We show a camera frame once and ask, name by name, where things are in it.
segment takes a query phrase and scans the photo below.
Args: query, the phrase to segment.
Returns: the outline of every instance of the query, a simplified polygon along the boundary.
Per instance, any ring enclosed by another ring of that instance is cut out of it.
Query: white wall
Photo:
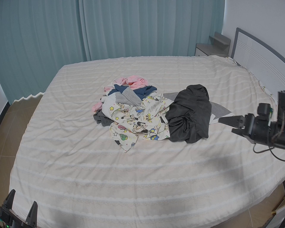
[[[285,0],[225,0],[222,34],[231,39],[239,27],[285,57]]]
[[[3,92],[1,85],[0,85],[0,113],[3,111],[6,104],[7,104],[7,98]]]

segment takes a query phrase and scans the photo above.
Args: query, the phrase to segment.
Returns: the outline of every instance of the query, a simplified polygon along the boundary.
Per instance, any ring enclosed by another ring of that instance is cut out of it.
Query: teal curtain
[[[225,0],[0,0],[0,84],[9,103],[76,62],[193,56],[221,32]]]

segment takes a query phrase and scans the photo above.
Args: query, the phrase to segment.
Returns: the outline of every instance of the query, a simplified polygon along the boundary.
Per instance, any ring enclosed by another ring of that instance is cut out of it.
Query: tile floor
[[[14,165],[22,136],[42,95],[14,102],[0,124],[0,204],[9,190],[10,172]],[[259,204],[213,228],[258,228],[272,216],[285,195],[283,184]]]

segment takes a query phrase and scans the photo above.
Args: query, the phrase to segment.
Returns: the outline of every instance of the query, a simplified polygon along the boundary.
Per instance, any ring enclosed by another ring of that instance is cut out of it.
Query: striped bed sheet
[[[208,228],[259,203],[284,180],[282,162],[255,154],[251,143],[220,123],[194,144],[140,136],[124,153],[91,108],[104,86],[133,74],[162,93],[201,84],[210,101],[235,115],[256,115],[259,103],[270,103],[276,117],[258,80],[230,58],[128,57],[63,66],[27,126],[11,171],[20,217],[36,201],[42,228]]]

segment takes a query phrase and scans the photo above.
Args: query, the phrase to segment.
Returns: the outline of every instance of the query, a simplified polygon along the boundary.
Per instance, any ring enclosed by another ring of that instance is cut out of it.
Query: white cartoon print clothing
[[[145,134],[145,140],[163,140],[169,138],[168,122],[165,113],[169,110],[172,100],[157,95],[155,92],[143,99],[141,107],[133,107],[122,103],[114,103],[109,113],[115,121],[110,131],[115,142],[127,152],[139,137]]]

